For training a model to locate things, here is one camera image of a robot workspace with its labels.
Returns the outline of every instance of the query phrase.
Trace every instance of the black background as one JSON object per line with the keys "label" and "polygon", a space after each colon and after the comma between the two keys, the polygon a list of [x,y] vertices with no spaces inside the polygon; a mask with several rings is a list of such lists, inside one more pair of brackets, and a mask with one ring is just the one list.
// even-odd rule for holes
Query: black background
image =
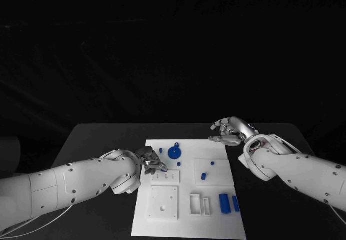
{"label": "black background", "polygon": [[81,123],[293,123],[316,155],[344,146],[343,1],[10,1],[0,130],[17,171],[52,166]]}

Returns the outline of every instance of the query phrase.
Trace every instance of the table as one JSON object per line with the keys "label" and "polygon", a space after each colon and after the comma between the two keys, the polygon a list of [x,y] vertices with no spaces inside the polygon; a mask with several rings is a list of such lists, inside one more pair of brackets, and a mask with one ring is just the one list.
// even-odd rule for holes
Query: table
{"label": "table", "polygon": [[[252,123],[261,134],[277,134],[303,153],[314,155],[297,127],[291,124]],[[95,157],[114,149],[135,151],[147,139],[207,139],[219,131],[210,124],[79,124],[66,140],[53,168]],[[235,190],[248,240],[346,238],[346,225],[330,207],[294,191],[275,177],[259,180],[238,161],[242,147],[228,147]],[[111,189],[94,199],[76,204],[66,214],[42,230],[21,240],[169,240],[157,237],[131,237],[137,192],[114,195]],[[11,236],[43,226],[65,209],[43,215]]]}

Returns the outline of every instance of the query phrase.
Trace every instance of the blue object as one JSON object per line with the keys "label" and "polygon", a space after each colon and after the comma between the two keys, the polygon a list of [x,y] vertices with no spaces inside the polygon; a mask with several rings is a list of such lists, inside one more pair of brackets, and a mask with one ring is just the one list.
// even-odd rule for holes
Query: blue object
{"label": "blue object", "polygon": [[174,143],[174,146],[169,149],[167,156],[171,159],[179,159],[179,157],[182,156],[182,150],[179,148],[179,143],[177,142]]}
{"label": "blue object", "polygon": [[232,196],[232,203],[233,203],[235,211],[239,212],[239,205],[238,205],[236,196]]}
{"label": "blue object", "polygon": [[229,196],[226,194],[220,194],[218,197],[219,197],[220,212],[223,214],[229,214],[231,213]]}
{"label": "blue object", "polygon": [[205,180],[206,180],[206,177],[207,177],[207,174],[203,172],[203,173],[202,173],[202,178],[200,178],[200,179],[205,181]]}

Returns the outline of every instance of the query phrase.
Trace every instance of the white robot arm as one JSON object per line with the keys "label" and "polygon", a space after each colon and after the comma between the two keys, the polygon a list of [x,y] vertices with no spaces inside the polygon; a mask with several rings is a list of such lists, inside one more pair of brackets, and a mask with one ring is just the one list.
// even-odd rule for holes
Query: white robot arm
{"label": "white robot arm", "polygon": [[228,117],[210,127],[220,136],[209,140],[235,147],[245,143],[239,161],[264,181],[277,175],[284,183],[324,204],[346,211],[346,166],[294,153],[275,135],[261,135],[239,118]]}
{"label": "white robot arm", "polygon": [[108,187],[114,194],[131,194],[141,186],[141,165],[145,174],[154,174],[156,170],[167,171],[150,146],[135,153],[114,150],[99,158],[0,179],[0,232],[95,198]]}

